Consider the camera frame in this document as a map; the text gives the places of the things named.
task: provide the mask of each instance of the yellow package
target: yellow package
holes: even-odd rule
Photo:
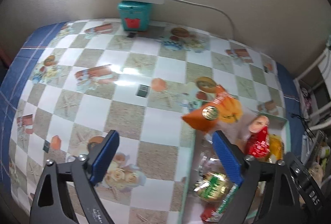
[[[269,134],[269,150],[270,155],[274,155],[276,160],[284,157],[284,143],[282,138],[275,134]]]

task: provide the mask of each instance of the orange bag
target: orange bag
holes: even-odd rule
[[[242,115],[243,111],[240,102],[229,95],[222,86],[217,85],[216,98],[213,101],[184,115],[182,119],[192,128],[208,132],[216,126],[218,120],[234,123]]]

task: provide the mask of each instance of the blue gripper pad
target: blue gripper pad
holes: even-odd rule
[[[109,139],[92,164],[92,173],[90,177],[90,182],[92,185],[96,185],[103,180],[103,177],[105,176],[105,173],[107,172],[107,169],[115,156],[117,148],[119,147],[119,133],[117,131],[113,131],[113,133],[109,133],[105,139],[107,139],[109,135]]]
[[[227,176],[240,187],[244,180],[240,172],[241,165],[217,132],[212,135],[212,147],[219,157]]]

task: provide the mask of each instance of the blue tablecloth border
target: blue tablecloth border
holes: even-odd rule
[[[52,24],[35,30],[16,55],[0,86],[0,180],[9,191],[9,139],[17,105],[42,52],[64,24]]]

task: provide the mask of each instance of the teal box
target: teal box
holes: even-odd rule
[[[121,1],[117,6],[124,30],[146,31],[151,13],[151,3]]]

